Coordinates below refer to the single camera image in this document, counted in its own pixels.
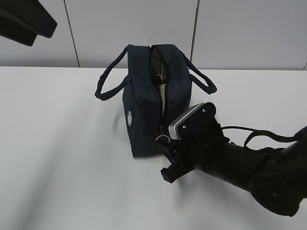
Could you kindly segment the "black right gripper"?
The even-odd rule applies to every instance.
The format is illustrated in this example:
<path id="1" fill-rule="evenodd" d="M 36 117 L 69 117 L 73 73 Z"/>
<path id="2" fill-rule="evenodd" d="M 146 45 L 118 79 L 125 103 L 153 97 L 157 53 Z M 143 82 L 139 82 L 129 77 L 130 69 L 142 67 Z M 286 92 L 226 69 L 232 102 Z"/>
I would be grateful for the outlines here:
<path id="1" fill-rule="evenodd" d="M 195 169 L 211 174 L 210 161 L 213 152 L 229 141 L 230 139 L 225 136 L 209 135 L 194 136 L 180 143 L 178 141 L 162 143 L 163 154 L 171 164 L 161 170 L 161 176 L 165 181 L 173 183 Z"/>

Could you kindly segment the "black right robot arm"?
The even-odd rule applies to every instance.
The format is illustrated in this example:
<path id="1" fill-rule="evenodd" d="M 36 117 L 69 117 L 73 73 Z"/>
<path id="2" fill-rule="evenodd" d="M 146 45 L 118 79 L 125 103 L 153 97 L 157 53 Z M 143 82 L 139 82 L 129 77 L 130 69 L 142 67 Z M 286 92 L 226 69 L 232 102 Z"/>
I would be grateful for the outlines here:
<path id="1" fill-rule="evenodd" d="M 172 183 L 197 169 L 249 192 L 265 209 L 292 217 L 307 197 L 307 130 L 303 128 L 290 138 L 263 130 L 250 134 L 251 138 L 257 136 L 290 145 L 254 150 L 231 143 L 222 131 L 198 133 L 174 148 L 171 164 L 161 175 Z"/>

